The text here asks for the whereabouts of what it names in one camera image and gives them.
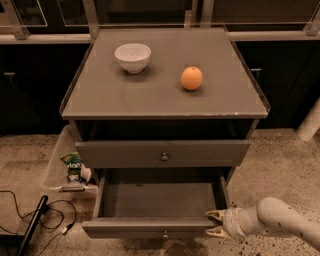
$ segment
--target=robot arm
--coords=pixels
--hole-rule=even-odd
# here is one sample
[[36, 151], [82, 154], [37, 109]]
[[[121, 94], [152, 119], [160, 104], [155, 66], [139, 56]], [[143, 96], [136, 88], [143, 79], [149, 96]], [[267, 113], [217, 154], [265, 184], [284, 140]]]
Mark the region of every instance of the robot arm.
[[222, 222], [221, 227], [207, 230], [209, 235], [243, 238], [249, 235], [270, 237], [296, 236], [320, 251], [320, 224], [309, 221], [283, 201], [268, 197], [256, 206], [211, 211], [208, 216]]

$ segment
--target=white pipe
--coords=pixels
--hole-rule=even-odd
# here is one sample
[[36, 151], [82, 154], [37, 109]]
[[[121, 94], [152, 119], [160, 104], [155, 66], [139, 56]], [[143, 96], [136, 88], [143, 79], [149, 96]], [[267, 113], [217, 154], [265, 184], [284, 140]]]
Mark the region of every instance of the white pipe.
[[310, 140], [320, 127], [320, 98], [314, 104], [307, 117], [297, 130], [297, 135], [303, 141]]

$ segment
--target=white bowl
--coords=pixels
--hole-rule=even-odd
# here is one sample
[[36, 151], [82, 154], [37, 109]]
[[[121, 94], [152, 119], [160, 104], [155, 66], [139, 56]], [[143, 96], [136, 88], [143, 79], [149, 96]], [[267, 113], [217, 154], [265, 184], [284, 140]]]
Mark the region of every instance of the white bowl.
[[151, 49], [144, 44], [124, 44], [115, 50], [114, 55], [123, 69], [137, 74], [148, 65]]

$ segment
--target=power cord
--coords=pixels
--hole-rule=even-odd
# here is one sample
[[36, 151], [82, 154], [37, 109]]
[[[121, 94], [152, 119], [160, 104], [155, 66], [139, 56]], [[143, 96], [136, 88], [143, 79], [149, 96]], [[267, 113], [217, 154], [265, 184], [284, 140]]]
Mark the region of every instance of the power cord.
[[[10, 191], [10, 190], [0, 190], [0, 193], [10, 193], [10, 194], [13, 196], [14, 203], [15, 203], [15, 207], [16, 207], [16, 211], [17, 211], [17, 213], [18, 213], [18, 216], [19, 216], [22, 220], [24, 220], [26, 217], [30, 216], [31, 214], [35, 213], [35, 211], [32, 211], [32, 212], [29, 212], [29, 213], [27, 213], [26, 215], [23, 216], [23, 215], [20, 214], [20, 212], [19, 212], [16, 195], [15, 195], [12, 191]], [[61, 226], [61, 224], [62, 224], [65, 216], [64, 216], [64, 214], [63, 214], [61, 211], [59, 211], [59, 210], [57, 210], [57, 209], [55, 209], [55, 208], [52, 207], [52, 205], [57, 204], [57, 203], [66, 203], [66, 204], [69, 204], [69, 205], [73, 208], [73, 211], [74, 211], [73, 220], [72, 220], [72, 222], [69, 223], [66, 227], [64, 227], [64, 229], [63, 229], [61, 232], [59, 232], [59, 233], [57, 233], [56, 235], [54, 235], [54, 236], [49, 240], [49, 242], [45, 245], [45, 247], [42, 249], [42, 251], [41, 251], [39, 254], [37, 254], [37, 256], [41, 255], [41, 254], [48, 248], [48, 246], [50, 245], [50, 243], [51, 243], [54, 239], [56, 239], [58, 236], [60, 236], [60, 235], [66, 235], [66, 234], [68, 233], [68, 231], [74, 226], [74, 224], [75, 224], [75, 222], [76, 222], [76, 219], [77, 219], [77, 210], [76, 210], [76, 207], [75, 207], [71, 202], [69, 202], [69, 201], [67, 201], [67, 200], [56, 200], [56, 201], [53, 201], [53, 202], [47, 204], [47, 205], [46, 205], [46, 208], [45, 208], [45, 210], [42, 212], [42, 214], [46, 214], [48, 211], [57, 212], [57, 213], [59, 213], [60, 216], [61, 216], [60, 221], [58, 222], [58, 224], [54, 225], [53, 227], [49, 227], [49, 226], [45, 225], [45, 224], [43, 223], [43, 221], [41, 220], [41, 218], [40, 218], [40, 221], [39, 221], [40, 225], [41, 225], [43, 228], [50, 230], [50, 232], [54, 232], [55, 230], [57, 230], [57, 229]], [[0, 226], [0, 228], [1, 228], [2, 230], [4, 230], [5, 232], [7, 232], [7, 233], [10, 233], [10, 234], [13, 234], [13, 235], [17, 235], [17, 233], [11, 232], [11, 231], [5, 229], [5, 228], [2, 227], [2, 226]]]
[[74, 210], [73, 221], [72, 221], [70, 224], [68, 224], [66, 227], [64, 227], [64, 229], [63, 229], [61, 232], [59, 232], [59, 233], [57, 233], [55, 236], [53, 236], [53, 237], [49, 240], [49, 242], [46, 244], [46, 246], [42, 249], [42, 251], [41, 251], [39, 254], [37, 254], [36, 256], [41, 255], [41, 254], [48, 248], [48, 246], [50, 245], [50, 243], [51, 243], [54, 239], [56, 239], [58, 236], [60, 236], [60, 235], [64, 235], [64, 236], [65, 236], [65, 235], [68, 233], [68, 231], [74, 226], [74, 224], [75, 224], [75, 222], [76, 222], [76, 219], [77, 219], [77, 210], [76, 210], [76, 207], [75, 207], [71, 202], [69, 202], [69, 201], [67, 201], [67, 200], [56, 200], [56, 201], [53, 201], [53, 202], [47, 204], [47, 206], [49, 207], [50, 210], [57, 211], [57, 212], [61, 213], [61, 214], [62, 214], [62, 220], [60, 220], [59, 224], [57, 224], [56, 226], [54, 226], [54, 227], [49, 227], [49, 228], [46, 227], [45, 225], [43, 225], [43, 223], [41, 222], [41, 223], [42, 223], [42, 226], [43, 226], [44, 228], [56, 230], [56, 229], [57, 229], [58, 227], [60, 227], [60, 225], [62, 224], [62, 221], [63, 221], [63, 219], [64, 219], [63, 213], [60, 212], [60, 211], [58, 211], [57, 209], [54, 209], [54, 208], [51, 207], [53, 204], [56, 204], [56, 203], [67, 203], [67, 204], [69, 204], [69, 205], [73, 208], [73, 210]]

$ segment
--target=black cable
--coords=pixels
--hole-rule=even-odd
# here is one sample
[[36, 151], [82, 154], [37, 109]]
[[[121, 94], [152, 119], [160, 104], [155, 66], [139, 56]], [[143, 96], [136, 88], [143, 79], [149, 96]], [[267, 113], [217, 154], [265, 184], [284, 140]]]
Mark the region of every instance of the black cable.
[[53, 226], [53, 227], [48, 227], [48, 226], [46, 226], [45, 224], [43, 224], [43, 221], [42, 221], [41, 219], [40, 219], [39, 222], [40, 222], [40, 224], [41, 224], [42, 227], [44, 227], [45, 229], [49, 229], [49, 230], [51, 230], [51, 232], [53, 232], [53, 231], [55, 231], [57, 228], [59, 228], [60, 225], [62, 224], [62, 222], [63, 222], [63, 220], [64, 220], [64, 214], [63, 214], [61, 211], [59, 211], [59, 210], [57, 210], [57, 209], [54, 209], [54, 208], [52, 208], [52, 207], [49, 207], [49, 210], [58, 212], [58, 213], [61, 215], [61, 219], [60, 219], [59, 223], [56, 224], [56, 225]]
[[54, 237], [52, 237], [52, 238], [50, 239], [50, 241], [47, 243], [47, 245], [42, 249], [42, 251], [41, 251], [39, 254], [37, 254], [36, 256], [41, 255], [41, 254], [48, 248], [48, 246], [50, 245], [50, 243], [51, 243], [57, 236], [59, 236], [59, 235], [62, 235], [62, 233], [59, 232], [59, 233], [56, 234]]
[[[29, 212], [29, 213], [27, 213], [26, 215], [22, 216], [22, 215], [20, 214], [20, 212], [19, 212], [19, 209], [18, 209], [18, 203], [17, 203], [16, 195], [15, 195], [12, 191], [10, 191], [10, 190], [0, 190], [0, 193], [10, 193], [10, 194], [12, 194], [13, 199], [14, 199], [14, 203], [15, 203], [15, 207], [16, 207], [16, 210], [17, 210], [17, 213], [18, 213], [18, 215], [19, 215], [19, 217], [20, 217], [21, 219], [25, 219], [26, 217], [30, 216], [32, 213], [35, 213], [35, 212], [36, 212], [36, 211], [32, 211], [32, 212]], [[63, 220], [64, 220], [64, 214], [63, 214], [61, 211], [50, 207], [51, 205], [56, 204], [56, 203], [67, 203], [67, 204], [69, 204], [69, 205], [73, 208], [73, 210], [74, 210], [73, 221], [72, 221], [72, 223], [68, 224], [68, 225], [62, 230], [62, 232], [59, 232], [59, 233], [57, 233], [54, 237], [52, 237], [52, 238], [50, 239], [50, 241], [46, 244], [46, 246], [42, 249], [42, 251], [41, 251], [39, 254], [37, 254], [37, 256], [41, 255], [41, 254], [48, 248], [48, 246], [50, 245], [50, 243], [51, 243], [56, 237], [58, 237], [59, 235], [66, 235], [67, 232], [73, 227], [73, 225], [74, 225], [75, 222], [76, 222], [76, 219], [77, 219], [77, 209], [76, 209], [76, 207], [75, 207], [71, 202], [69, 202], [69, 201], [67, 201], [67, 200], [56, 200], [56, 201], [53, 201], [53, 202], [47, 204], [47, 206], [48, 206], [48, 210], [52, 210], [52, 211], [58, 212], [58, 213], [61, 215], [61, 220], [59, 221], [59, 223], [58, 223], [57, 225], [55, 225], [55, 226], [53, 226], [53, 227], [48, 227], [48, 226], [44, 225], [43, 222], [42, 222], [41, 219], [40, 219], [39, 222], [40, 222], [40, 224], [42, 225], [42, 227], [44, 227], [44, 228], [46, 228], [46, 229], [49, 229], [49, 230], [52, 230], [52, 232], [53, 232], [54, 230], [56, 230], [57, 228], [59, 228], [60, 225], [62, 224], [62, 222], [63, 222]], [[13, 232], [10, 232], [10, 231], [6, 230], [6, 229], [3, 228], [2, 226], [0, 226], [0, 228], [2, 228], [4, 231], [6, 231], [6, 232], [8, 232], [8, 233], [17, 234], [17, 233], [13, 233]]]
[[[41, 254], [48, 248], [48, 246], [50, 245], [50, 243], [51, 243], [56, 237], [58, 237], [59, 235], [66, 235], [67, 232], [73, 227], [73, 225], [74, 225], [75, 222], [76, 222], [77, 210], [76, 210], [76, 207], [75, 207], [71, 202], [69, 202], [69, 201], [67, 201], [67, 200], [56, 200], [56, 201], [53, 201], [53, 202], [47, 204], [47, 205], [49, 206], [49, 210], [53, 210], [53, 211], [59, 212], [59, 213], [61, 213], [61, 216], [64, 217], [64, 215], [63, 215], [62, 212], [58, 211], [57, 209], [54, 209], [54, 208], [50, 207], [51, 205], [56, 204], [56, 203], [67, 203], [67, 204], [69, 204], [69, 205], [73, 208], [73, 210], [74, 210], [74, 218], [73, 218], [73, 221], [72, 221], [72, 223], [68, 224], [68, 225], [62, 230], [62, 232], [59, 232], [59, 233], [57, 233], [54, 237], [52, 237], [52, 238], [50, 239], [50, 241], [46, 244], [46, 246], [42, 249], [42, 251], [41, 251], [39, 254], [37, 254], [37, 256], [41, 255]], [[61, 225], [61, 223], [62, 223], [62, 221], [60, 221], [59, 224], [56, 225], [55, 227], [52, 227], [52, 229], [58, 228], [58, 227]]]
[[52, 204], [55, 204], [55, 203], [67, 203], [67, 204], [69, 204], [72, 208], [73, 208], [73, 210], [74, 210], [74, 216], [73, 216], [73, 221], [72, 221], [72, 225], [74, 224], [74, 223], [76, 223], [76, 219], [77, 219], [77, 209], [76, 209], [76, 207], [74, 206], [74, 204], [72, 204], [71, 202], [69, 202], [69, 201], [67, 201], [67, 200], [56, 200], [56, 201], [53, 201], [53, 202], [51, 202], [50, 204], [48, 204], [48, 206], [50, 207], [50, 205], [52, 205]]
[[13, 196], [13, 199], [14, 199], [14, 204], [16, 206], [16, 211], [20, 217], [20, 219], [25, 219], [26, 217], [30, 216], [32, 213], [34, 213], [35, 211], [32, 211], [32, 212], [29, 212], [27, 213], [26, 215], [22, 216], [19, 212], [19, 209], [18, 209], [18, 203], [17, 203], [17, 198], [16, 198], [16, 195], [10, 191], [10, 190], [0, 190], [0, 193], [10, 193], [12, 196]]
[[9, 230], [5, 229], [5, 228], [4, 228], [4, 227], [2, 227], [2, 226], [0, 226], [0, 228], [1, 228], [2, 230], [6, 231], [7, 233], [12, 234], [12, 235], [18, 235], [18, 233], [16, 233], [16, 232], [11, 232], [11, 231], [9, 231]]

